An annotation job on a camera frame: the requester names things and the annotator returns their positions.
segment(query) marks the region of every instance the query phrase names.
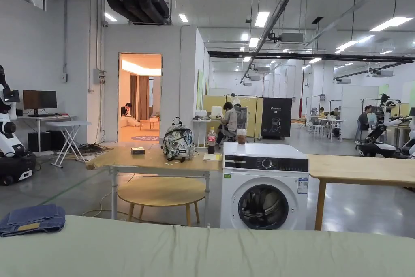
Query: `washing machine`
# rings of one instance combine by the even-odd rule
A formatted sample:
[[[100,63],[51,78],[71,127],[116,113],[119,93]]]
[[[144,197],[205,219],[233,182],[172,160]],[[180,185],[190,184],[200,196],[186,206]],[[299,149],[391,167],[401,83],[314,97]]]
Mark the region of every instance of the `washing machine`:
[[[221,228],[305,230],[308,157],[293,146],[225,142]]]

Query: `round rug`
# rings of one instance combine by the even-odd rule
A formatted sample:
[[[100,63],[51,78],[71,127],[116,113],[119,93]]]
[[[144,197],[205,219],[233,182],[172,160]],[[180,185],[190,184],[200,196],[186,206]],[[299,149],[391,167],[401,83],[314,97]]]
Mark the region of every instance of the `round rug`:
[[[131,139],[136,141],[158,141],[158,136],[154,135],[145,135],[145,136],[133,136]]]

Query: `plastic bottle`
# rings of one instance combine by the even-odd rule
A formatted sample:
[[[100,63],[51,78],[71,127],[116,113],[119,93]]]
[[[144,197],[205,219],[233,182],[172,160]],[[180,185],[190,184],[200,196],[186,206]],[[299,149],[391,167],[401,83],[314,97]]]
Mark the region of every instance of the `plastic bottle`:
[[[207,138],[207,153],[214,154],[214,145],[216,143],[216,134],[214,133],[214,127],[210,127]]]

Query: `wall outlet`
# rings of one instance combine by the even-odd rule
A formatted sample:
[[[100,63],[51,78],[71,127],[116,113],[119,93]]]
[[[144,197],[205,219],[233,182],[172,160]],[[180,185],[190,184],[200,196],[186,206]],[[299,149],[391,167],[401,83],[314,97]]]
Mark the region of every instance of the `wall outlet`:
[[[68,82],[68,74],[67,73],[63,73],[61,76],[61,81],[63,83],[67,83]]]

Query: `washing machine control panel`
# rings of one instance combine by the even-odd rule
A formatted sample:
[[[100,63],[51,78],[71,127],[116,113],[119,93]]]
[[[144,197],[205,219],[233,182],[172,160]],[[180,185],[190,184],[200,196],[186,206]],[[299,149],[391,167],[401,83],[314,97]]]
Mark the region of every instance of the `washing machine control panel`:
[[[308,172],[308,159],[225,155],[225,168]]]

